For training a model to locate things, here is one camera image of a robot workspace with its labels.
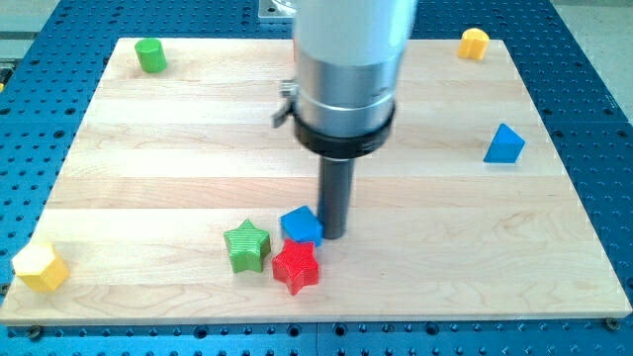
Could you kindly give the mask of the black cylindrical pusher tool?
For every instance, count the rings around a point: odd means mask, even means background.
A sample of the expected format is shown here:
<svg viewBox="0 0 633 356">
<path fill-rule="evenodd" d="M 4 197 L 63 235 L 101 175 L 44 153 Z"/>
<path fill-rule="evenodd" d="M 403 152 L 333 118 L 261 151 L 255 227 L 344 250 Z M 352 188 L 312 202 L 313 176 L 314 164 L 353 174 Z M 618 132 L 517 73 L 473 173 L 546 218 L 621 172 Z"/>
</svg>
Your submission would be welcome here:
<svg viewBox="0 0 633 356">
<path fill-rule="evenodd" d="M 338 239 L 346 231 L 353 173 L 353 159 L 320 159 L 317 216 L 326 239 Z"/>
</svg>

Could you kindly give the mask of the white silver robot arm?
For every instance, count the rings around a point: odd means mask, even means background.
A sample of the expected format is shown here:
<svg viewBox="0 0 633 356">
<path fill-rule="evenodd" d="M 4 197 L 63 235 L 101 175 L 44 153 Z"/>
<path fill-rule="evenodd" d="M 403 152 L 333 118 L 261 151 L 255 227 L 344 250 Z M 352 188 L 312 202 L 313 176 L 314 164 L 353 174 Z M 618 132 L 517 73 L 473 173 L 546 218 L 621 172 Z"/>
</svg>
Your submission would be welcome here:
<svg viewBox="0 0 633 356">
<path fill-rule="evenodd" d="M 414 0 L 306 0 L 295 4 L 295 75 L 274 127 L 293 122 L 295 138 L 320 158 L 317 217 L 327 239 L 344 235 L 354 161 L 388 139 L 410 38 Z"/>
</svg>

